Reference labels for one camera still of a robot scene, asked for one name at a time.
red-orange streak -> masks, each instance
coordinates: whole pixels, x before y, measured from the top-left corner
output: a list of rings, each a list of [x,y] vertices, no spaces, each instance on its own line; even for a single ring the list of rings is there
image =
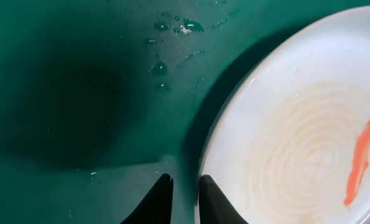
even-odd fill
[[[344,200],[344,205],[348,206],[354,201],[358,194],[359,186],[366,168],[368,168],[368,155],[370,148],[370,120],[366,123],[364,131],[358,137],[354,149],[353,169],[348,177],[347,197]]]

oval plate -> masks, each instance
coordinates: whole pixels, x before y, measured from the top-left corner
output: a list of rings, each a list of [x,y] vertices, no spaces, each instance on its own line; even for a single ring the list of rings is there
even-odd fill
[[[204,174],[251,224],[370,223],[370,6],[309,25],[251,72]]]

wet green tabletop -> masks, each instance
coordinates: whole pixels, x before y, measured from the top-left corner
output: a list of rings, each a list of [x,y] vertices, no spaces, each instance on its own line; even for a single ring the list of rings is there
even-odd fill
[[[192,223],[209,128],[303,26],[363,0],[0,0],[0,223],[120,223],[160,174]]]

green surface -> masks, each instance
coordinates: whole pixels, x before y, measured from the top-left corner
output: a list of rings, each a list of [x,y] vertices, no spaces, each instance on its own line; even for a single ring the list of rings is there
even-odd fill
[[[0,0],[0,223],[119,223],[163,172],[173,223],[191,223],[236,83],[303,26],[366,4]]]

swirl pattern on plate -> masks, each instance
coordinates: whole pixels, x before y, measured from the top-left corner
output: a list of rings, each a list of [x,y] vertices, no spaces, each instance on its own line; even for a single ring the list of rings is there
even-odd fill
[[[370,95],[356,85],[319,82],[263,120],[242,184],[253,217],[309,224],[350,213],[343,201],[353,149],[370,120]]]

